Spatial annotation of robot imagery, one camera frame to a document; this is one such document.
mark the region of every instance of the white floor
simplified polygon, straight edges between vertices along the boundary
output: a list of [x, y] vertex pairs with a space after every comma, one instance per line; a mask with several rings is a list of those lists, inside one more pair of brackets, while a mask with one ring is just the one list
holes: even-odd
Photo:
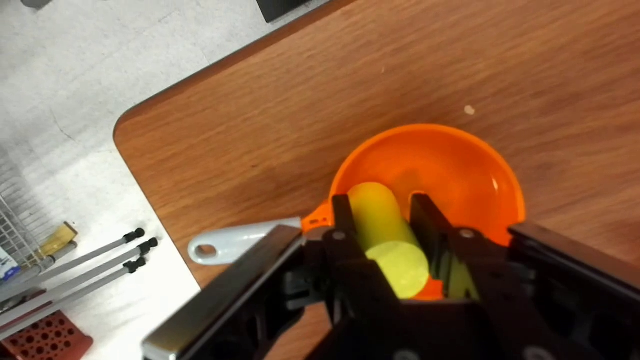
[[163, 237], [147, 268], [67, 309], [95, 338], [89, 357], [140, 357], [198, 290], [114, 147], [116, 119], [319, 4], [266, 24], [257, 0], [0, 0], [0, 196], [34, 237], [73, 222], [74, 255], [140, 224]]

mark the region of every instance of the wooden countertop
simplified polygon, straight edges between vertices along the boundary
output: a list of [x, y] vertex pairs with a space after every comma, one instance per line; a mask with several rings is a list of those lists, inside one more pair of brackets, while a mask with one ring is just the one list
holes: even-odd
[[639, 54], [632, 0], [337, 0], [132, 107], [116, 143], [186, 253], [309, 213], [386, 127], [450, 123], [507, 156], [531, 220], [640, 264]]

